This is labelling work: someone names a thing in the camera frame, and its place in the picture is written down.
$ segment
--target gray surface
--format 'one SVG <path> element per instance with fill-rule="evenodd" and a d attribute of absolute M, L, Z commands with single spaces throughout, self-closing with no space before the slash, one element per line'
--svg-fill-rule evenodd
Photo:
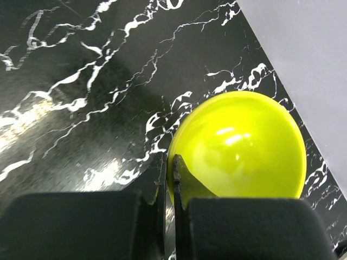
<path fill-rule="evenodd" d="M 346 195 L 347 1 L 238 3 Z"/>

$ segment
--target yellow ball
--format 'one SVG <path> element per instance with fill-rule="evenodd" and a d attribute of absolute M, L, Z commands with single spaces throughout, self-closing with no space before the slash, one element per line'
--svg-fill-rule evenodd
<path fill-rule="evenodd" d="M 255 92 L 228 92 L 199 105 L 169 149 L 219 197 L 299 198 L 306 176 L 305 144 L 289 112 Z"/>

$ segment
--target white wall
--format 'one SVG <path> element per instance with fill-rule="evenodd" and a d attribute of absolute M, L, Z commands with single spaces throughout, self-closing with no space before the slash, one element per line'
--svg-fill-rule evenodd
<path fill-rule="evenodd" d="M 347 1 L 238 3 L 347 195 Z"/>

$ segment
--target yellow balloon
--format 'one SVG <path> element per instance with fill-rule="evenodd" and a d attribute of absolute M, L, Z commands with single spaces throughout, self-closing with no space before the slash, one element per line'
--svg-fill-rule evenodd
<path fill-rule="evenodd" d="M 306 177 L 305 144 L 289 112 L 255 92 L 228 92 L 199 105 L 169 148 L 172 159 L 218 197 L 299 198 Z"/>

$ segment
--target black marble surface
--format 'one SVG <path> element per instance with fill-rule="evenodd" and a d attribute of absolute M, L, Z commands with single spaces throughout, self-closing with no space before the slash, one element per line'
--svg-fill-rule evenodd
<path fill-rule="evenodd" d="M 0 36 L 0 211 L 28 192 L 121 190 L 196 106 L 249 90 L 295 118 L 302 198 L 332 247 L 346 236 L 346 200 L 236 2 L 2 1 Z"/>

